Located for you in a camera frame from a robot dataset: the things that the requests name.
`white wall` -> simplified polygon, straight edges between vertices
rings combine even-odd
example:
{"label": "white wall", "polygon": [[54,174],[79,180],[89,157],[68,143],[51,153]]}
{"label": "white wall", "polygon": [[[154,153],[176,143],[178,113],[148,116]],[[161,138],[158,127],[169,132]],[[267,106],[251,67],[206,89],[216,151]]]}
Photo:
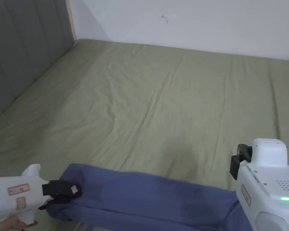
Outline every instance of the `white wall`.
{"label": "white wall", "polygon": [[78,39],[289,59],[289,0],[70,0],[70,5]]}

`label sticker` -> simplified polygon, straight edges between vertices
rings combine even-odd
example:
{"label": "label sticker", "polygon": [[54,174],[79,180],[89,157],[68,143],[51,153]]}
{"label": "label sticker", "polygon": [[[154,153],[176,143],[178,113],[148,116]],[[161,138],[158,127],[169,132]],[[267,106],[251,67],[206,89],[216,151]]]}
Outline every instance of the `label sticker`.
{"label": "label sticker", "polygon": [[26,207],[26,198],[25,197],[19,197],[16,199],[17,203],[17,210],[24,209]]}
{"label": "label sticker", "polygon": [[11,195],[27,192],[29,190],[30,188],[28,184],[22,184],[22,185],[14,186],[12,188],[8,188],[8,194],[11,196]]}
{"label": "label sticker", "polygon": [[242,192],[242,194],[243,194],[248,206],[250,207],[250,205],[251,205],[251,197],[249,196],[249,194],[248,194],[246,188],[244,187],[244,185],[242,185],[241,192]]}
{"label": "label sticker", "polygon": [[74,185],[73,187],[71,187],[72,193],[75,194],[78,192],[78,189],[76,188],[76,185]]}

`red-bordered label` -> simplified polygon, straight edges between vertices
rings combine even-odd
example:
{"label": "red-bordered label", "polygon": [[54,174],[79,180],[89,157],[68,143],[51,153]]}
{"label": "red-bordered label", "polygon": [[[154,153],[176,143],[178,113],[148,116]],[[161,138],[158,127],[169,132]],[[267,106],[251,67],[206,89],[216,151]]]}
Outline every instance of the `red-bordered label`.
{"label": "red-bordered label", "polygon": [[11,196],[11,195],[27,192],[29,190],[30,188],[28,184],[22,184],[22,185],[14,186],[12,188],[8,188],[8,194]]}
{"label": "red-bordered label", "polygon": [[17,208],[16,208],[17,210],[24,209],[27,206],[25,197],[17,198],[16,203],[17,203]]}

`white tag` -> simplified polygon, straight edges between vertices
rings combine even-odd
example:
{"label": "white tag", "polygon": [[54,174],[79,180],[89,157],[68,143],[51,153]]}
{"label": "white tag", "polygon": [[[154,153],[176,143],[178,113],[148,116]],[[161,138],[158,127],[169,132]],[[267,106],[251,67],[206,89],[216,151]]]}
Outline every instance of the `white tag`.
{"label": "white tag", "polygon": [[76,188],[76,185],[74,185],[73,187],[71,187],[72,193],[75,194],[78,192],[78,189]]}
{"label": "white tag", "polygon": [[242,192],[242,194],[243,194],[248,206],[250,207],[250,205],[251,205],[251,197],[249,196],[249,194],[248,194],[246,188],[244,187],[244,185],[242,185],[241,192]]}

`sheet wrinkle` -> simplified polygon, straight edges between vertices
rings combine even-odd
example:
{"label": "sheet wrinkle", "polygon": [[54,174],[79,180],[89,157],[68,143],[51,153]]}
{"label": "sheet wrinkle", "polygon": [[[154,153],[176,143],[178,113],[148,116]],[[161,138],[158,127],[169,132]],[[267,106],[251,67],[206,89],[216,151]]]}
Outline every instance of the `sheet wrinkle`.
{"label": "sheet wrinkle", "polygon": [[219,140],[220,140],[220,136],[221,136],[224,113],[225,113],[227,83],[228,83],[228,79],[231,78],[231,76],[232,76],[232,68],[233,68],[233,56],[231,56],[231,64],[230,64],[229,74],[225,77],[225,81],[224,81],[224,104],[223,104],[223,107],[222,107],[222,116],[221,116],[221,119],[220,119],[220,125],[219,125],[219,131],[217,133],[216,144],[215,144],[215,147],[214,147],[214,153],[213,153],[213,159],[212,159],[212,163],[211,163],[211,169],[214,166],[214,162],[215,162],[215,159],[216,159],[216,156],[217,156],[217,146],[219,144]]}
{"label": "sheet wrinkle", "polygon": [[131,151],[128,153],[127,157],[124,159],[123,164],[120,166],[120,170],[122,169],[122,167],[124,166],[124,164],[128,161],[128,159],[130,158],[130,156],[133,154],[134,150],[136,149],[137,145],[139,144],[140,138],[141,138],[141,134],[143,129],[145,128],[146,124],[149,124],[150,121],[152,120],[152,118],[154,117],[154,114],[156,112],[156,108],[157,105],[160,101],[160,98],[162,96],[162,94],[164,93],[165,89],[167,86],[169,86],[169,84],[173,81],[173,79],[176,77],[176,75],[178,74],[179,68],[181,67],[181,65],[183,64],[184,60],[186,57],[186,53],[184,54],[184,56],[182,57],[181,61],[178,64],[178,67],[176,68],[176,71],[174,72],[173,75],[171,75],[170,77],[166,77],[164,79],[164,81],[162,82],[162,84],[160,85],[160,87],[157,87],[157,89],[153,92],[153,94],[150,96],[150,99],[147,103],[148,106],[148,110],[146,111],[143,120],[141,122],[141,124],[139,125],[139,127],[136,129],[136,142],[135,144],[132,146]]}
{"label": "sheet wrinkle", "polygon": [[267,61],[267,68],[268,68],[268,77],[269,77],[269,84],[272,91],[272,100],[273,100],[273,106],[274,106],[274,119],[275,119],[275,130],[276,130],[276,139],[281,139],[281,130],[280,130],[280,123],[279,123],[279,117],[278,117],[278,109],[277,109],[277,102],[276,102],[276,94],[275,94],[275,88],[272,78],[272,73],[270,69],[269,61]]}

